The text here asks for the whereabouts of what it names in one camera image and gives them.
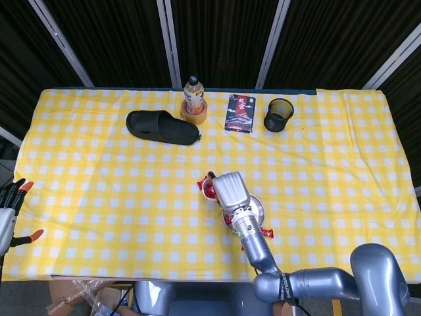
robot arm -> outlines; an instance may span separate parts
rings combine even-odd
[[[3,264],[4,255],[9,250],[9,247],[30,244],[43,233],[43,230],[37,230],[30,236],[13,236],[20,208],[26,193],[28,193],[33,184],[33,182],[23,183],[25,183],[25,179],[20,179],[16,183],[10,183],[0,189],[0,265]]]
[[[363,315],[404,315],[408,287],[393,254],[377,244],[361,245],[351,255],[355,278],[344,270],[329,267],[279,270],[251,212],[250,195],[239,172],[215,177],[210,172],[218,202],[240,237],[250,264],[262,273],[253,281],[256,297],[263,302],[297,298],[361,300]]]

plastic bottle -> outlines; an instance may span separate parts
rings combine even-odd
[[[198,115],[205,108],[203,105],[203,94],[205,89],[198,81],[197,76],[190,76],[188,83],[184,86],[184,97],[186,98],[187,113]]]

bottle label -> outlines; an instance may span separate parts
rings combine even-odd
[[[191,115],[198,115],[202,113],[204,105],[203,105],[203,94],[205,90],[203,87],[196,92],[190,92],[187,89],[184,89],[184,96],[186,97],[187,113]]]

plastic bag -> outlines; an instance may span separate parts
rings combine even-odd
[[[102,308],[103,304],[101,302],[96,302],[95,297],[100,289],[111,283],[112,282],[108,280],[72,280],[74,292],[47,306],[48,315],[54,315],[58,310],[66,308],[68,308],[70,313],[72,311],[72,308],[70,307],[71,303],[83,298],[92,306],[92,309],[98,313],[98,316],[109,316],[108,313],[101,312],[101,310],[104,311]]]

tablecloth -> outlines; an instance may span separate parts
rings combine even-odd
[[[134,137],[126,116],[166,109],[179,117],[182,92],[45,90],[14,173],[35,182],[15,236],[45,233],[9,250],[5,279],[253,279],[239,238],[197,187],[213,170],[239,171],[261,199],[281,270],[350,271],[352,250],[377,242],[407,280],[421,281],[420,210],[385,96],[245,94],[257,99],[252,134],[225,131],[230,93],[207,92],[203,137],[181,146]],[[271,133],[263,118],[276,97],[295,113]]]

